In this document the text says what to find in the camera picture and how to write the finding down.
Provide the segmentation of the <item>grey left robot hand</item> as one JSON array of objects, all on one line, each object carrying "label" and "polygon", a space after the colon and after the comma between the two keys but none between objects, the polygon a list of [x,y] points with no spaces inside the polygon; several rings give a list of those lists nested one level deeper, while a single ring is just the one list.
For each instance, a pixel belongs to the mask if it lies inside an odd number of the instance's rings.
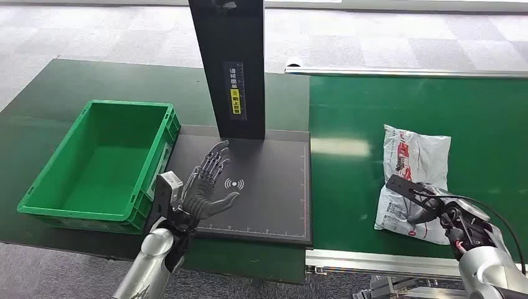
[{"label": "grey left robot hand", "polygon": [[179,208],[196,221],[208,219],[230,209],[240,196],[239,192],[231,192],[223,199],[212,199],[217,179],[229,162],[229,141],[220,141],[192,170],[184,185]]}]

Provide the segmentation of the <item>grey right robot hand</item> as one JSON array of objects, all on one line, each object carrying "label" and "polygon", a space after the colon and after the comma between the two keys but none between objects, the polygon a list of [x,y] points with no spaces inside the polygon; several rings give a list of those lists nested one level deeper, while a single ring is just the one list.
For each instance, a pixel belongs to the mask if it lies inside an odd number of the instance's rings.
[{"label": "grey right robot hand", "polygon": [[496,246],[490,236],[493,232],[488,222],[490,217],[461,196],[425,183],[411,187],[409,194],[411,201],[419,206],[418,211],[407,218],[410,224],[438,220],[449,244],[457,251]]}]

